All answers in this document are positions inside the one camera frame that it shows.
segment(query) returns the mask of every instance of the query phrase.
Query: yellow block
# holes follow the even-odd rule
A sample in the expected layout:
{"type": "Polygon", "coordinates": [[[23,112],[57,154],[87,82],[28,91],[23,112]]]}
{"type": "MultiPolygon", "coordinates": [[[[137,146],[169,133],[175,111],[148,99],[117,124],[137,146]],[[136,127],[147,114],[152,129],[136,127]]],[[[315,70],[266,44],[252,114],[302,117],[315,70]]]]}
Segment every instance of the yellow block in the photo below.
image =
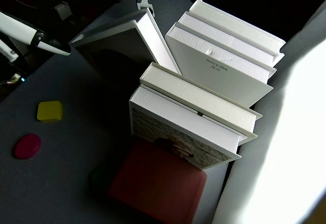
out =
{"type": "Polygon", "coordinates": [[[59,121],[62,118],[62,104],[60,101],[40,102],[37,110],[37,119],[42,122],[59,121]]]}

